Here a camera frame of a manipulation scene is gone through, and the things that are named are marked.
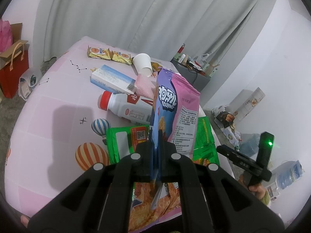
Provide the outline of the right hand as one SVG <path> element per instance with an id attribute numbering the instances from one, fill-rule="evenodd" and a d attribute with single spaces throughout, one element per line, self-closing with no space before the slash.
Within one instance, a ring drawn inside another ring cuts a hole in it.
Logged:
<path id="1" fill-rule="evenodd" d="M 270 208 L 271 200 L 270 195 L 268 194 L 267 189 L 260 183 L 255 184 L 253 186 L 247 187 L 247 185 L 244 182 L 244 176 L 240 175 L 238 182 L 244 186 L 248 191 L 253 193 L 253 195 L 259 199 L 263 204 L 265 204 L 267 207 Z"/>

